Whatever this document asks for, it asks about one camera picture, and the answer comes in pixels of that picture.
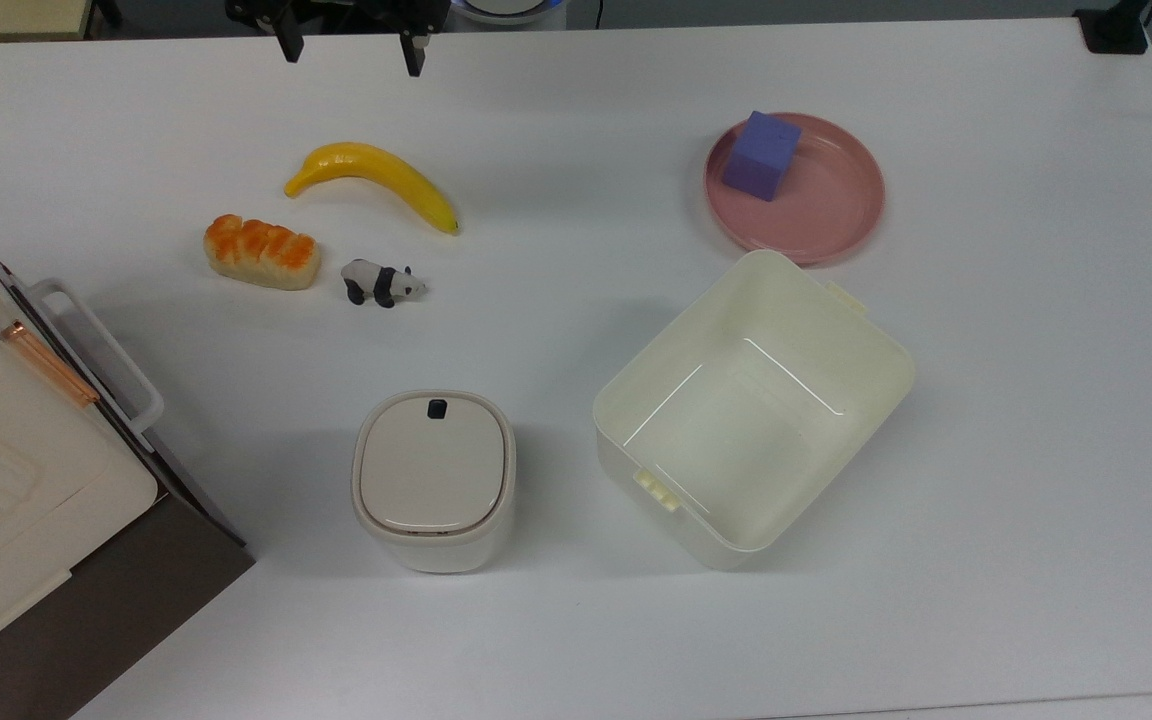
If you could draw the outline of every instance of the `purple foam block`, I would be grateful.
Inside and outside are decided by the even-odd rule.
[[[772,202],[790,169],[801,136],[803,129],[797,126],[755,111],[732,146],[723,169],[723,184]]]

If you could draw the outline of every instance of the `panda figurine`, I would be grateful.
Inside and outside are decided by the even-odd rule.
[[[412,278],[410,265],[397,272],[358,259],[340,268],[340,276],[344,279],[349,302],[355,305],[364,304],[370,296],[376,297],[377,305],[394,306],[396,297],[412,297],[425,290],[425,283]]]

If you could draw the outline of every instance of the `cream plastic bin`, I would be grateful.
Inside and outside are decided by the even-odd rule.
[[[806,509],[914,387],[863,306],[745,255],[594,399],[602,469],[696,559],[735,568]]]

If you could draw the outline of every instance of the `bread loaf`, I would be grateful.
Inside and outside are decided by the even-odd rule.
[[[305,290],[323,264],[314,238],[238,215],[217,218],[202,244],[207,264],[221,275],[279,290]]]

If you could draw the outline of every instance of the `banana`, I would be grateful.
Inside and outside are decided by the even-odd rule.
[[[283,192],[296,197],[311,184],[342,177],[370,179],[388,187],[420,218],[425,218],[425,222],[434,225],[440,232],[456,234],[461,229],[456,210],[452,209],[450,202],[434,183],[402,158],[361,142],[334,142],[310,152],[301,172],[285,184]]]

